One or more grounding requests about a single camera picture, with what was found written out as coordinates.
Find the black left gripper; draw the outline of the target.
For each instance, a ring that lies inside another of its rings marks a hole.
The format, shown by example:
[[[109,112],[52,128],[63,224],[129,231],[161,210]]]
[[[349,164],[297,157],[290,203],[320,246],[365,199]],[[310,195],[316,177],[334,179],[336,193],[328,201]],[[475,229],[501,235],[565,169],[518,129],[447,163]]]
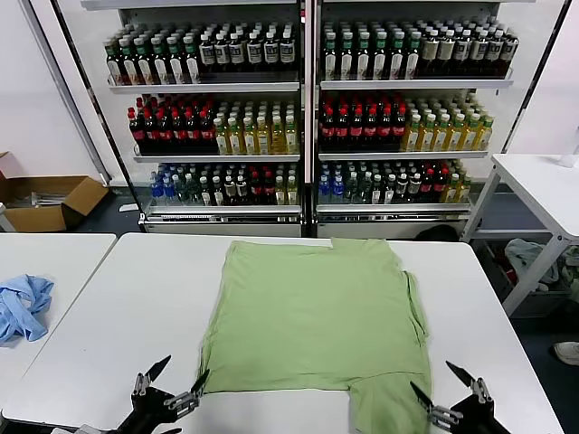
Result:
[[[177,421],[177,415],[187,415],[199,406],[210,374],[206,369],[188,392],[173,395],[150,387],[163,372],[171,355],[154,363],[145,373],[138,373],[131,393],[132,411],[115,430],[116,433],[152,433],[156,427]]]

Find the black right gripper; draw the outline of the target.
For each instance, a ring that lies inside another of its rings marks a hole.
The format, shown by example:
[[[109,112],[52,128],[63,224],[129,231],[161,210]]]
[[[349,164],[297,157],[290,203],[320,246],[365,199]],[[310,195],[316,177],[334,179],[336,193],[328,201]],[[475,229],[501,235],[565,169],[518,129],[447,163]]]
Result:
[[[427,420],[440,429],[451,429],[453,434],[506,434],[506,429],[494,417],[495,402],[483,378],[474,378],[450,361],[446,364],[472,395],[447,409],[434,405],[414,382],[410,382],[418,402],[426,410]]]

